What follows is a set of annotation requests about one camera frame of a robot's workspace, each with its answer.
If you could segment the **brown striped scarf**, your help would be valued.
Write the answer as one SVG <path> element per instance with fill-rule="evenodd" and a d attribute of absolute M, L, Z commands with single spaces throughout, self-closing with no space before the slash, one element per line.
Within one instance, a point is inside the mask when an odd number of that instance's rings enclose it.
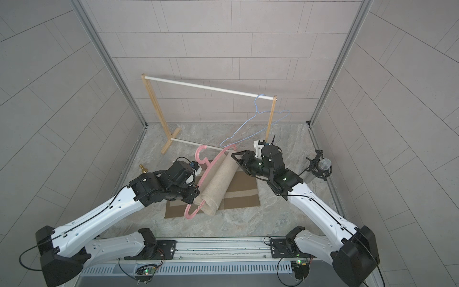
<path fill-rule="evenodd" d="M 191 206 L 190 214 L 192 214 L 199 205 L 196 198 Z M 249 208 L 259 205 L 259 190 L 256 179 L 245 174 L 239 167 L 217 211 Z"/>

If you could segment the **beige scarf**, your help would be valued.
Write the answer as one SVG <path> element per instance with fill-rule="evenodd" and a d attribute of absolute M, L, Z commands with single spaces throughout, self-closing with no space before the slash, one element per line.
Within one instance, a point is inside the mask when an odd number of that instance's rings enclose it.
<path fill-rule="evenodd" d="M 239 165 L 231 157 L 233 153 L 235 153 L 234 150 L 229 150 L 227 154 L 224 154 L 216 162 L 216 166 L 214 166 L 213 170 L 209 173 L 211 178 L 209 180 L 205 179 L 206 183 L 204 187 L 200 189 L 201 193 L 196 198 L 199 204 L 202 199 L 206 201 L 201 209 L 206 215 L 214 216 L 216 214 L 239 168 Z"/>

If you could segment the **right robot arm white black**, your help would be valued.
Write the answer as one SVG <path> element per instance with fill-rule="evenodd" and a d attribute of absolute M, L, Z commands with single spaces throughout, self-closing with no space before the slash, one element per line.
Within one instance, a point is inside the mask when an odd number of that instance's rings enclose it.
<path fill-rule="evenodd" d="M 288 235 L 293 254 L 310 254 L 330 264 L 349 287 L 362 286 L 379 269 L 374 232 L 367 226 L 357 227 L 318 198 L 299 175 L 285 166 L 279 147 L 257 142 L 255 151 L 244 150 L 231 157 L 242 171 L 266 182 L 276 196 L 300 209 L 325 234 L 320 237 L 300 228 Z"/>

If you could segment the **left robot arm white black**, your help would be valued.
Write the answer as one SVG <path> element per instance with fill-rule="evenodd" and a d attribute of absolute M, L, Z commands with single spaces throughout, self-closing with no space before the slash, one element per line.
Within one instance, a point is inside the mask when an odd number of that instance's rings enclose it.
<path fill-rule="evenodd" d="M 99 235 L 118 221 L 153 203 L 181 200 L 193 203 L 200 191 L 196 161 L 180 157 L 167 170 L 139 175 L 114 197 L 65 225 L 45 226 L 35 234 L 41 272 L 49 287 L 59 287 L 84 269 L 116 258 L 163 259 L 157 239 L 149 228 L 110 239 Z"/>

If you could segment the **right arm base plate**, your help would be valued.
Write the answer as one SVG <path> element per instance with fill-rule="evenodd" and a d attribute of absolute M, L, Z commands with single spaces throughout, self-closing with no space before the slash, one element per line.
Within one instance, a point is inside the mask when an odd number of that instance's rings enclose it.
<path fill-rule="evenodd" d="M 269 238 L 269 240 L 268 245 L 273 258 L 314 258 L 314 255 L 300 251 L 293 240 L 286 238 Z"/>

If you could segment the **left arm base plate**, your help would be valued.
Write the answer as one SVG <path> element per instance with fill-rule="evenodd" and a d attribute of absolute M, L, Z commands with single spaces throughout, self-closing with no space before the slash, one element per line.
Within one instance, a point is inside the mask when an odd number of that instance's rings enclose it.
<path fill-rule="evenodd" d="M 126 261 L 139 260 L 170 260 L 173 259 L 176 250 L 176 240 L 159 240 L 155 243 L 148 243 L 143 250 L 133 257 L 123 257 Z"/>

